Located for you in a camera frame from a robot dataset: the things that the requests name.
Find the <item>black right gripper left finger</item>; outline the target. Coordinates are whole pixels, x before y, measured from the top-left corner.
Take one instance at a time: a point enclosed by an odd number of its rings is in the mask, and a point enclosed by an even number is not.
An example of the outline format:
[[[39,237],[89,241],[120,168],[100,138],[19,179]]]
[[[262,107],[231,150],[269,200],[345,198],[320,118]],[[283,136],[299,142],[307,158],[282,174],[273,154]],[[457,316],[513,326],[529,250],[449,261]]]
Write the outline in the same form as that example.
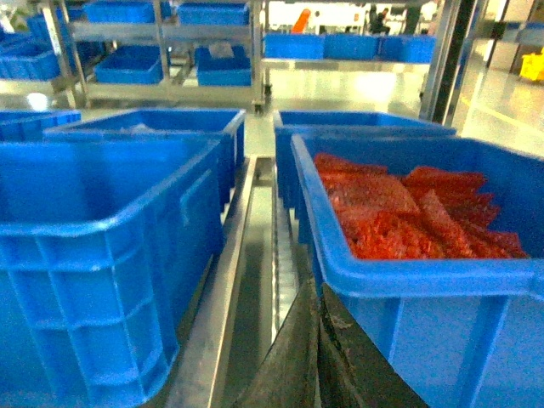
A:
[[[306,280],[249,385],[234,407],[313,407],[319,309],[314,280]]]

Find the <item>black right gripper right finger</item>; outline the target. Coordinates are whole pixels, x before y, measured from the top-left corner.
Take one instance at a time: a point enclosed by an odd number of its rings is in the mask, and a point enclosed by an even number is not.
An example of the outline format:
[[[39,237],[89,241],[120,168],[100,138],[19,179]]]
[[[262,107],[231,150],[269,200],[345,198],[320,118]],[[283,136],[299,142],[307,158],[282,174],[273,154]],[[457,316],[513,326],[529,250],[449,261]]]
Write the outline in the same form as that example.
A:
[[[321,286],[318,374],[323,407],[426,407],[338,295]]]

